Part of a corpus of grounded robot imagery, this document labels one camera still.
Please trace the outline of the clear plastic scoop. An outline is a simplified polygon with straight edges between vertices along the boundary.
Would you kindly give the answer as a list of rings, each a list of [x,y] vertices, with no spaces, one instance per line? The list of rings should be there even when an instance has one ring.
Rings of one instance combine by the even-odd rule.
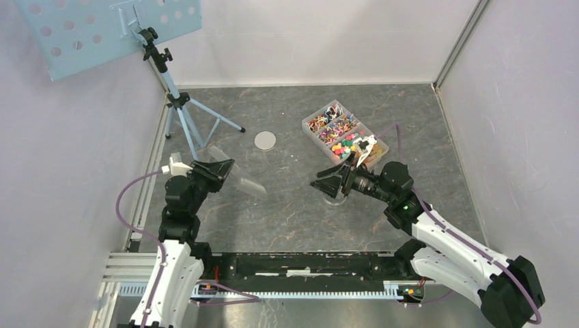
[[[216,146],[210,146],[208,148],[208,154],[216,161],[227,161],[231,159]],[[265,187],[249,173],[241,169],[236,161],[234,161],[233,165],[231,166],[230,176],[233,179],[234,186],[237,188],[237,190],[252,195],[261,200],[265,200],[267,198],[267,191]]]

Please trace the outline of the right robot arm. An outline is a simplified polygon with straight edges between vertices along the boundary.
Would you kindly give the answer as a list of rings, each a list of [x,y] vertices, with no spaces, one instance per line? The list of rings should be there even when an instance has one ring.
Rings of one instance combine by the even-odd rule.
[[[541,324],[545,297],[535,265],[494,251],[450,224],[422,200],[407,165],[391,161],[376,174],[346,160],[318,172],[310,185],[334,199],[357,191],[386,203],[389,223],[411,238],[397,250],[398,276],[443,284],[474,303],[494,327]]]

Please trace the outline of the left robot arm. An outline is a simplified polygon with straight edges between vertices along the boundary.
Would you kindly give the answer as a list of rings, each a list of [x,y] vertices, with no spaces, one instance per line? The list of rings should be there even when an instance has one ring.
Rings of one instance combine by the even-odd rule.
[[[197,213],[209,194],[221,190],[234,163],[233,159],[225,159],[185,164],[180,154],[175,153],[168,165],[141,177],[145,180],[159,174],[170,176],[165,185],[166,205],[157,235],[117,216],[124,226],[152,239],[157,246],[145,292],[127,327],[179,327],[182,324],[195,284],[214,271],[209,244],[196,240],[200,228]]]

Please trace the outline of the small clear glass jar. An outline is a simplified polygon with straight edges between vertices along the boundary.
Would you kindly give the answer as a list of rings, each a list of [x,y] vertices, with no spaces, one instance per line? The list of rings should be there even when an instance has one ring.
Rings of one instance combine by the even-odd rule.
[[[322,199],[329,206],[340,206],[347,200],[347,198],[348,197],[344,196],[342,193],[338,193],[336,197],[331,197],[327,194],[322,195]]]

